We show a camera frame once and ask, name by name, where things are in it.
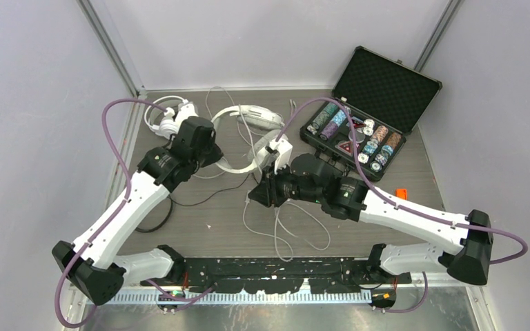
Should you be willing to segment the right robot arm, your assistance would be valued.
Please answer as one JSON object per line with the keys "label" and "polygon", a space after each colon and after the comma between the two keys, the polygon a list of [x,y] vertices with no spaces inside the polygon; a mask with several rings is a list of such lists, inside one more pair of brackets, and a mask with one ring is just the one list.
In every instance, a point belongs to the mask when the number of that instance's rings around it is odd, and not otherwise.
{"label": "right robot arm", "polygon": [[446,272],[471,285],[486,285],[493,235],[489,215],[472,210],[468,215],[443,212],[370,189],[363,180],[344,176],[311,154],[302,154],[289,166],[263,169],[260,183],[248,198],[265,207],[280,207],[289,199],[320,205],[334,219],[362,221],[404,232],[421,244],[375,244],[366,273],[384,283],[407,272]]}

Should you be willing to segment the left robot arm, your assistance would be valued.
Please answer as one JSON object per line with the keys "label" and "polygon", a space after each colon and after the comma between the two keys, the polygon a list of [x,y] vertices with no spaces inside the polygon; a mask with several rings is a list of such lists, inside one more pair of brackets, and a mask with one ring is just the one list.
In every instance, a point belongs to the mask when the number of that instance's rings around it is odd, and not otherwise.
{"label": "left robot arm", "polygon": [[132,283],[161,279],[177,285],[184,278],[185,262],[170,246],[126,256],[118,251],[180,183],[221,157],[213,123],[196,116],[185,119],[170,146],[147,151],[122,195],[87,231],[71,243],[59,241],[54,246],[52,255],[67,280],[95,305],[109,302]]}

